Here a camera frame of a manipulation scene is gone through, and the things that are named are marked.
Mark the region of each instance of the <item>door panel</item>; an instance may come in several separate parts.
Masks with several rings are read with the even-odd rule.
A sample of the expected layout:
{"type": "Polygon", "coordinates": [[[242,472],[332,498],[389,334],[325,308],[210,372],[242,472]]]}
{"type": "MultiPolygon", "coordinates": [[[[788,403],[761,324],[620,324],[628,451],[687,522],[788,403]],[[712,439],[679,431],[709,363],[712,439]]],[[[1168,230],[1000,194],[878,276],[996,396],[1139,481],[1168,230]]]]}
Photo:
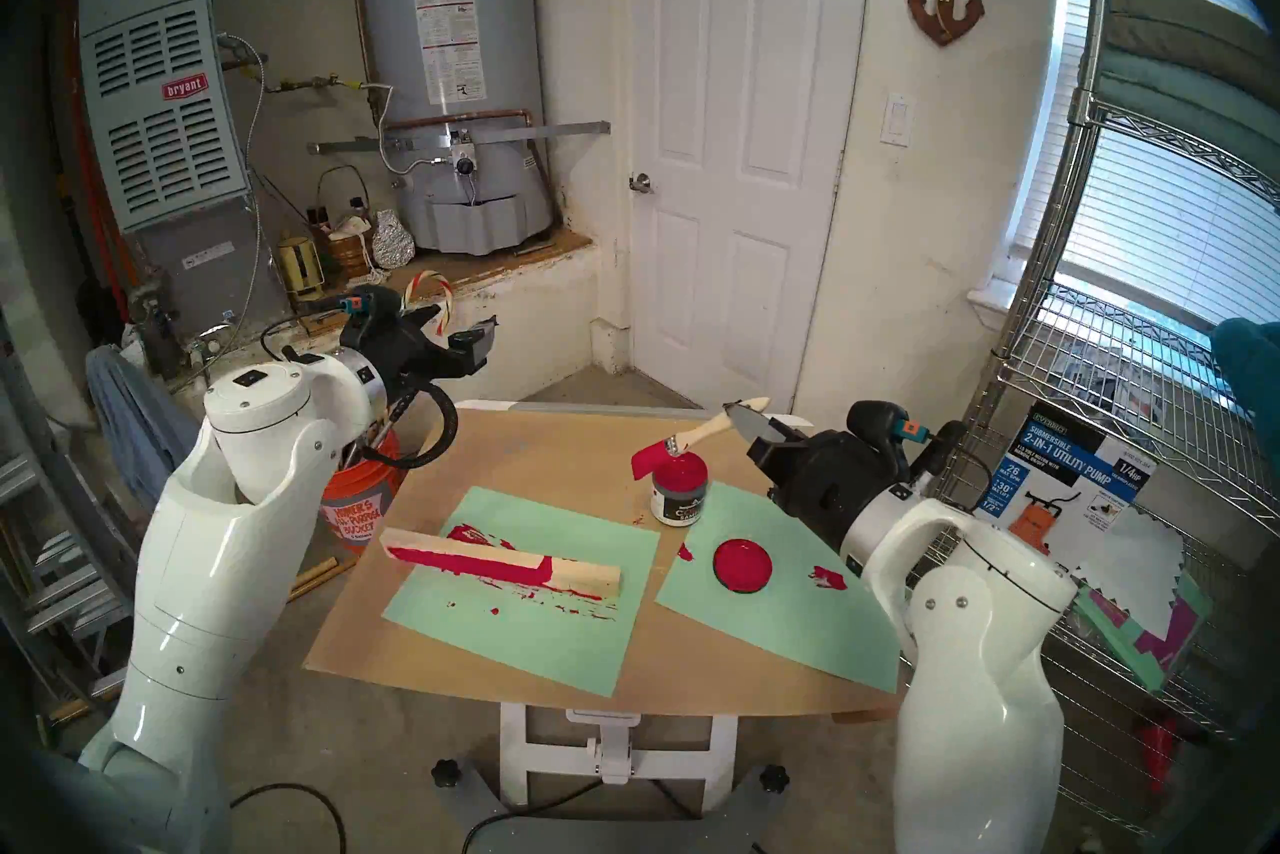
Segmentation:
{"type": "Polygon", "coordinates": [[[863,0],[631,0],[639,369],[704,405],[800,373],[863,0]]]}

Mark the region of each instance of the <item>window sill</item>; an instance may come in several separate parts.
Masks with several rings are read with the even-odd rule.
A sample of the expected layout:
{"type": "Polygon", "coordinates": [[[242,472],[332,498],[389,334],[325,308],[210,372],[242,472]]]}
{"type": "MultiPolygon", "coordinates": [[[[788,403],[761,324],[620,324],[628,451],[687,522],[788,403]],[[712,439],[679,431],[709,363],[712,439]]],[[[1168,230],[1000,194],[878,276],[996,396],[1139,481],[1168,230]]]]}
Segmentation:
{"type": "Polygon", "coordinates": [[[1014,305],[1018,287],[1004,279],[991,279],[984,288],[974,289],[966,298],[978,320],[988,330],[1000,330],[1005,325],[1009,307],[1014,305]]]}

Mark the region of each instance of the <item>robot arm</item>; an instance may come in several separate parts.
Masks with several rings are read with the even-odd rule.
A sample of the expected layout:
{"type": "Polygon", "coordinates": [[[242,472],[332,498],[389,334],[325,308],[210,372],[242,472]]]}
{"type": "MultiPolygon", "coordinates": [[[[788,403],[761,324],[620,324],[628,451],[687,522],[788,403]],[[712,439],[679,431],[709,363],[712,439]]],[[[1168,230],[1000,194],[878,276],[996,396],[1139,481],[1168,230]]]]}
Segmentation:
{"type": "Polygon", "coordinates": [[[774,483],[769,498],[861,575],[913,666],[899,713],[897,849],[1039,850],[1062,752],[1062,711],[1039,652],[1075,584],[1004,530],[923,498],[961,424],[942,428],[911,465],[901,442],[927,431],[901,407],[855,403],[847,428],[805,437],[772,420],[744,433],[774,483]],[[909,592],[908,575],[948,526],[957,548],[909,592]]]}
{"type": "Polygon", "coordinates": [[[335,355],[285,348],[288,361],[230,373],[206,392],[196,447],[169,478],[142,542],[124,688],[79,763],[134,794],[146,810],[134,821],[138,840],[148,846],[225,848],[221,721],[284,608],[344,447],[375,456],[370,429],[428,392],[444,417],[442,437],[394,463],[439,457],[457,414],[434,380],[481,369],[497,328],[490,319],[442,346],[422,333],[434,307],[401,314],[389,289],[326,302],[349,314],[335,355]]]}

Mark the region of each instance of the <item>window blinds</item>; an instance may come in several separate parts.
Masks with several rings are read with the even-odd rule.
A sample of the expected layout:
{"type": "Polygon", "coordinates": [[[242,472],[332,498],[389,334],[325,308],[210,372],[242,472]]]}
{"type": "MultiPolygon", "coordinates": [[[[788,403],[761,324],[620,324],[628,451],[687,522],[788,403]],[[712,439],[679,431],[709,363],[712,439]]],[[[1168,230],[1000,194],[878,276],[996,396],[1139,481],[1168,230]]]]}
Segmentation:
{"type": "MultiPolygon", "coordinates": [[[[1254,23],[1249,0],[1208,0],[1254,23]]],[[[1062,59],[1014,252],[1044,214],[1079,77],[1089,0],[1068,0],[1062,59]]],[[[1180,155],[1103,131],[1064,266],[1110,288],[1132,287],[1210,324],[1280,320],[1280,216],[1248,189],[1180,155]]]]}

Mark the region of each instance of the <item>ladder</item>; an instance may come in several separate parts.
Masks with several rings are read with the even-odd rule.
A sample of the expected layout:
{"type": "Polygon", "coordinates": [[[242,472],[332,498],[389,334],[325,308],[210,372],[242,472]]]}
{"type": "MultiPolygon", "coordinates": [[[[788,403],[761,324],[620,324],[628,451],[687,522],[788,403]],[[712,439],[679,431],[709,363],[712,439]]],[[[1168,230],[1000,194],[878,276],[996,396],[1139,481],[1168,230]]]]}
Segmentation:
{"type": "Polygon", "coordinates": [[[102,673],[108,629],[133,612],[140,542],[114,499],[99,499],[55,435],[0,314],[0,529],[8,552],[0,624],[54,700],[93,704],[120,686],[102,673]],[[40,542],[37,513],[58,533],[40,542]],[[38,545],[36,553],[28,548],[38,545]]]}

